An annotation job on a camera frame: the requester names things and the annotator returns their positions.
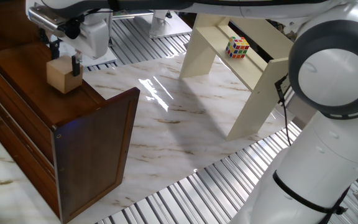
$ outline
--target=white marble surface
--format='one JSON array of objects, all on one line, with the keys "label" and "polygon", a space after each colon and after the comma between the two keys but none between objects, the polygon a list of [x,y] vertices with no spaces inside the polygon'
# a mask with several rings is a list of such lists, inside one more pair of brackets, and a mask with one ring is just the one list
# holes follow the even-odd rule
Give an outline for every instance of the white marble surface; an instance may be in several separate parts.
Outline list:
[{"label": "white marble surface", "polygon": [[[179,80],[183,58],[84,74],[105,98],[141,93],[123,183],[70,224],[95,223],[282,128],[274,111],[259,133],[226,142],[250,92],[218,58],[209,75]],[[59,223],[1,144],[0,223]]]}]

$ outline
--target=wooden block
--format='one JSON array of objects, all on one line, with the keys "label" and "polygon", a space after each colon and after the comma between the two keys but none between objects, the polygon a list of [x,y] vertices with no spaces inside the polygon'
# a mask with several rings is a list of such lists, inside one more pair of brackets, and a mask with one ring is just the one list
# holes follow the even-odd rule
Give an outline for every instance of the wooden block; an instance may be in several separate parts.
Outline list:
[{"label": "wooden block", "polygon": [[71,66],[71,57],[68,55],[61,56],[58,59],[47,63],[47,81],[48,84],[55,87],[60,92],[66,94],[69,91],[82,85],[82,73],[76,77],[73,76],[73,67]]}]

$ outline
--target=white robot link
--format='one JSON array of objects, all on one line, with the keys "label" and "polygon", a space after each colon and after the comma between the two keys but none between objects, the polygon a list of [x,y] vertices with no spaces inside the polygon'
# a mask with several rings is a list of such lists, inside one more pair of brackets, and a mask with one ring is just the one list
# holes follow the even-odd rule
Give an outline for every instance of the white robot link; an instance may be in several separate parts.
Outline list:
[{"label": "white robot link", "polygon": [[327,223],[358,178],[358,0],[28,0],[29,19],[98,58],[107,51],[99,9],[171,9],[271,19],[298,33],[289,55],[296,94],[319,112],[265,171],[230,224]]}]

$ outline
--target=metal floor grate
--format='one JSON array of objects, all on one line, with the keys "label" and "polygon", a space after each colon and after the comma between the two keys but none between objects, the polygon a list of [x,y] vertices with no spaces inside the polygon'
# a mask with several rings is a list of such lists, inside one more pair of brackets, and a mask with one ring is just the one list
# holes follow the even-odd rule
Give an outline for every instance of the metal floor grate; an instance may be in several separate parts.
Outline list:
[{"label": "metal floor grate", "polygon": [[[293,142],[301,130],[288,126]],[[167,188],[131,205],[97,224],[228,223],[247,200],[252,189],[282,149],[288,147],[284,130],[277,132]],[[358,224],[358,206],[349,198],[343,215],[331,224]]]},{"label": "metal floor grate", "polygon": [[150,39],[149,34],[134,19],[113,20],[112,31],[111,49],[117,60],[113,63],[86,67],[86,72],[184,53],[184,44],[190,40],[188,34]]}]

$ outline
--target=wooden cabinet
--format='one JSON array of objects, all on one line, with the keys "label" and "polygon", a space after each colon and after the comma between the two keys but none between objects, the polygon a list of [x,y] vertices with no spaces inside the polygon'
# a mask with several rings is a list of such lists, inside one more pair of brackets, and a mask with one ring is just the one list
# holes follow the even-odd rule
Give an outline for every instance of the wooden cabinet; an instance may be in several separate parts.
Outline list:
[{"label": "wooden cabinet", "polygon": [[122,182],[139,90],[105,100],[84,81],[64,95],[49,60],[41,42],[0,51],[0,142],[67,223]]}]

